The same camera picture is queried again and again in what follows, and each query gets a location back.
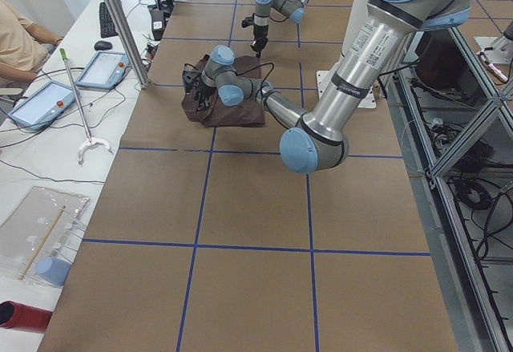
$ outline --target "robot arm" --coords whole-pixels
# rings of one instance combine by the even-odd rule
[[[255,51],[257,58],[260,58],[261,52],[268,42],[271,9],[278,11],[294,23],[300,23],[305,16],[305,7],[308,2],[309,0],[255,0],[255,12],[253,16],[242,21],[242,27],[253,26],[255,39],[251,48]]]
[[[220,91],[219,85],[231,84],[239,89],[239,99],[255,96],[289,128],[280,142],[281,157],[289,169],[311,173],[333,168],[349,151],[343,127],[403,38],[418,30],[447,28],[465,22],[469,4],[470,0],[369,0],[369,17],[312,111],[293,105],[269,83],[256,81],[253,84],[256,86],[251,87],[248,79],[234,78],[234,73],[216,76],[220,70],[226,70],[221,69],[226,65],[215,54],[211,61],[220,67],[205,67],[204,74],[214,79],[211,84]]]

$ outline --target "table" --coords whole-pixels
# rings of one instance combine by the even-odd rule
[[[150,15],[144,5],[138,5],[139,0],[121,0],[123,10],[127,14],[134,9],[129,17],[128,23],[134,35],[137,47],[143,51],[147,43],[147,36],[151,33]],[[94,43],[100,39],[98,6],[101,0],[92,0],[84,12],[77,19],[76,23],[70,29],[65,39],[61,43],[67,56],[70,59],[70,65],[73,67],[84,67],[95,53]],[[113,44],[113,51],[123,51],[123,46],[119,37],[108,39]],[[57,51],[46,62],[43,67],[45,72],[64,68],[60,53]],[[65,72],[52,75],[52,78],[68,83]],[[41,87],[47,79],[36,80],[27,90],[29,95]],[[90,126],[96,125],[103,114],[115,106],[105,115],[103,122],[92,129],[95,136],[105,138],[111,144],[114,153],[119,148],[119,138],[127,126],[128,119],[135,106],[135,101],[139,95],[139,84],[133,72],[128,73],[127,77],[117,87],[119,93],[111,91],[101,100],[95,101],[103,95],[98,91],[81,91],[83,104],[93,103],[92,106],[85,107],[85,115]],[[52,126],[61,127],[69,123],[80,123],[79,113],[76,112],[76,106],[71,107],[69,111],[75,111],[69,116],[55,122]],[[27,137],[27,134],[19,131],[7,131],[14,128],[14,124],[6,121],[0,131],[0,146],[18,142]],[[86,139],[83,127],[66,127],[64,129],[49,128],[41,135],[10,148],[3,148],[0,159],[9,164],[26,168],[40,176],[49,176],[55,179],[75,179],[75,180],[99,180],[105,181],[109,168],[111,167],[114,156],[103,148],[88,150],[84,156],[83,166],[78,165],[77,151],[79,145]],[[38,180],[27,173],[8,168],[5,164],[0,164],[0,221],[3,222],[9,214],[15,209],[20,200],[28,193],[33,185],[43,186],[74,192],[89,196],[90,204],[82,216],[84,223],[89,221],[92,211],[98,201],[102,190],[101,184],[92,183],[56,183],[49,180]],[[6,277],[0,277],[0,301],[13,300],[20,301],[29,305],[52,310],[55,307],[61,290],[44,287],[41,285],[26,285],[20,281],[13,281]],[[0,349],[16,350],[19,352],[31,352],[38,348],[42,335],[18,332],[13,330],[0,330],[2,339]]]
[[[352,1],[271,25],[269,80],[308,109]],[[250,55],[253,7],[176,4],[40,352],[458,350],[385,101],[350,120],[349,159],[310,176],[285,169],[269,118],[185,118],[184,63],[219,43]]]

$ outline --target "label sticker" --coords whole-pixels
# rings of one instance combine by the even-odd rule
[[[360,57],[359,60],[373,69],[378,69],[383,61],[388,58],[397,41],[398,37],[395,35],[382,32],[378,36],[378,42],[374,49],[369,54]]]
[[[376,26],[365,23],[350,50],[358,57],[358,61],[378,69],[395,48],[397,41],[396,35],[378,31]]]
[[[374,30],[376,30],[376,27],[370,25],[369,23],[365,23],[360,29],[358,36],[351,45],[351,50],[357,57],[360,56],[360,51],[362,51],[365,48],[370,37],[374,33]]]

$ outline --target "metal pole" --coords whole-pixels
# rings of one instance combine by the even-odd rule
[[[123,13],[121,3],[119,0],[104,1],[107,4],[109,13],[114,21],[116,31],[119,34],[119,38],[121,39],[125,52],[130,59],[130,64],[134,69],[135,75],[137,75],[141,88],[144,89],[149,84],[149,78],[139,55],[139,51],[137,50],[137,46],[135,45],[134,37],[131,34],[127,19]]]

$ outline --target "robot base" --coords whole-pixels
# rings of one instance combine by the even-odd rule
[[[481,50],[491,47],[492,43],[497,37],[474,37]],[[509,65],[511,62],[511,55],[501,54],[497,50],[486,51],[487,58],[495,65]]]

